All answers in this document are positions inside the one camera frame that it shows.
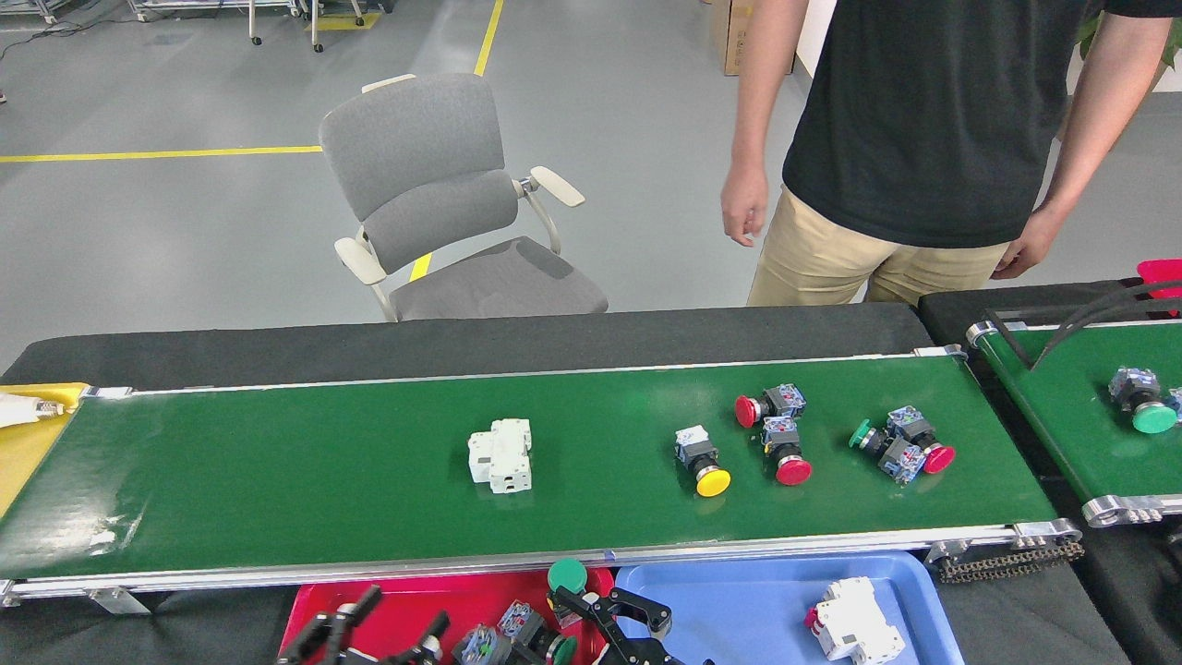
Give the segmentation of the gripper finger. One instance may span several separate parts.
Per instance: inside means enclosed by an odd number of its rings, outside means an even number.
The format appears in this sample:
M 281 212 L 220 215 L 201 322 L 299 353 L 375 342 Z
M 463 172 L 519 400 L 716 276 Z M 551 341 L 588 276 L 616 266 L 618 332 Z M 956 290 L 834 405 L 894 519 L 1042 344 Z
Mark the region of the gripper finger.
M 375 657 L 351 648 L 350 640 L 379 601 L 379 585 L 371 585 L 358 602 L 343 604 L 333 613 L 314 614 L 277 656 L 278 664 L 377 664 Z

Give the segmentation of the person's right hand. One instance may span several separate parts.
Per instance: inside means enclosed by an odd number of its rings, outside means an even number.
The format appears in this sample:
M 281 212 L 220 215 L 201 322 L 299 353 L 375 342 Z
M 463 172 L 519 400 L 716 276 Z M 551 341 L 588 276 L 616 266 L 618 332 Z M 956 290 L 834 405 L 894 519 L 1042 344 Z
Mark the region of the person's right hand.
M 764 232 L 767 198 L 764 167 L 739 161 L 732 163 L 720 194 L 725 236 L 743 248 L 752 248 Z

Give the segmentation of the person's left hand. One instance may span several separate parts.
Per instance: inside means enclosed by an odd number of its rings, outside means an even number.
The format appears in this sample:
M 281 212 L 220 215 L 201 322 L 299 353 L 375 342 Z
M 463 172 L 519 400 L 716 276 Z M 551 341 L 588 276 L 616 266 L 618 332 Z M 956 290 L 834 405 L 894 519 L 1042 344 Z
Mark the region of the person's left hand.
M 1002 253 L 1001 260 L 989 276 L 992 281 L 1020 278 L 1022 273 L 1046 260 L 1066 221 L 1067 215 L 1064 211 L 1052 210 L 1046 206 L 1033 211 L 1022 227 L 1021 235 Z

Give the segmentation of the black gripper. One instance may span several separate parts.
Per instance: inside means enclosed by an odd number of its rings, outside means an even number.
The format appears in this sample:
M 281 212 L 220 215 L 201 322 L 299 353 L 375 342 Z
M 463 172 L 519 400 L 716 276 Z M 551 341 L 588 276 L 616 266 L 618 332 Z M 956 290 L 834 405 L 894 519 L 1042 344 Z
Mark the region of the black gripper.
M 579 631 L 587 635 L 595 628 L 600 648 L 592 664 L 686 664 L 669 653 L 662 643 L 671 627 L 671 609 L 650 598 L 621 588 L 604 595 L 595 592 L 552 592 L 552 606 L 559 622 L 579 624 Z M 647 628 L 647 638 L 625 635 L 618 624 L 621 617 L 641 622 Z M 384 658 L 384 664 L 439 664 L 443 656 L 440 640 L 449 624 L 448 612 L 439 611 L 413 647 Z

